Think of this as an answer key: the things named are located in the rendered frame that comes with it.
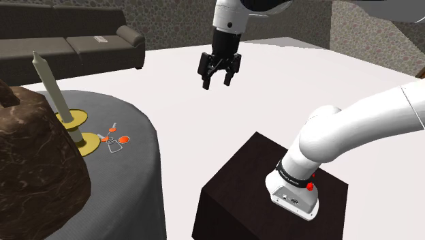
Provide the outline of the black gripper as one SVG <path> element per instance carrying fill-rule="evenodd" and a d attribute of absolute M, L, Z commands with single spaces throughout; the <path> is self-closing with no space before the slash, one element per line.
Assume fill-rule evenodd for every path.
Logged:
<path fill-rule="evenodd" d="M 233 34 L 214 30 L 212 39 L 212 54 L 203 52 L 200 57 L 198 74 L 202 77 L 202 87 L 209 90 L 210 79 L 218 71 L 219 60 L 230 59 L 226 67 L 224 84 L 229 86 L 235 73 L 239 72 L 241 55 L 237 54 L 241 34 Z"/>

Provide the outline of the dark robot stand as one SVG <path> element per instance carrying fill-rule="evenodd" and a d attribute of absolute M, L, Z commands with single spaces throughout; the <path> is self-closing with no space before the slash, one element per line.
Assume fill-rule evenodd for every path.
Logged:
<path fill-rule="evenodd" d="M 274 204 L 265 178 L 286 148 L 256 132 L 202 188 L 193 240 L 343 240 L 348 184 L 318 169 L 317 216 Z"/>

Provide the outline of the grey round table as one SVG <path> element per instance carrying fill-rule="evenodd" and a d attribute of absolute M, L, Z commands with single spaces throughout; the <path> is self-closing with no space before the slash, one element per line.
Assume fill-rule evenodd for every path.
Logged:
<path fill-rule="evenodd" d="M 134 105 L 88 91 L 63 92 L 67 105 L 87 112 L 81 132 L 128 136 L 111 153 L 106 143 L 85 157 L 91 196 L 83 209 L 46 240 L 167 240 L 157 132 Z"/>

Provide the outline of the yellow candle holder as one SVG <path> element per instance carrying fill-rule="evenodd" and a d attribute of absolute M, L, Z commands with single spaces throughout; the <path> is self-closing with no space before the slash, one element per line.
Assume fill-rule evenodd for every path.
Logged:
<path fill-rule="evenodd" d="M 88 119 L 88 114 L 84 110 L 70 109 L 69 111 L 73 117 L 70 122 L 64 122 L 59 112 L 56 112 L 55 115 L 71 136 L 81 156 L 87 156 L 99 147 L 100 138 L 94 133 L 81 132 L 79 130 L 79 127 Z"/>

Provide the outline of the beige candle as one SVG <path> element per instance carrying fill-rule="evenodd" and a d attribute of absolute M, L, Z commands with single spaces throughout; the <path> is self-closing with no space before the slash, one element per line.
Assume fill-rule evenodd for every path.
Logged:
<path fill-rule="evenodd" d="M 74 120 L 69 107 L 61 93 L 61 90 L 53 76 L 52 70 L 47 62 L 37 52 L 33 51 L 32 63 L 40 79 L 42 80 L 47 92 L 49 93 L 61 119 L 64 123 L 70 123 Z"/>

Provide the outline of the dark grey sofa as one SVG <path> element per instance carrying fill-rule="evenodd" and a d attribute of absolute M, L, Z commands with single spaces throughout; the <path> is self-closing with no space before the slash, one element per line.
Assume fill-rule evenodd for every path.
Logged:
<path fill-rule="evenodd" d="M 139 70 L 145 51 L 118 8 L 0 3 L 0 79 L 11 87 L 40 82 L 35 53 L 60 80 Z"/>

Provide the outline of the brown marbled lump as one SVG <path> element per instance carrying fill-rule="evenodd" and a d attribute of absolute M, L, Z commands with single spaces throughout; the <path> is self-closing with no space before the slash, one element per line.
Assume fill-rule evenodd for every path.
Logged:
<path fill-rule="evenodd" d="M 85 161 L 45 96 L 0 80 L 0 240 L 44 240 L 90 195 Z"/>

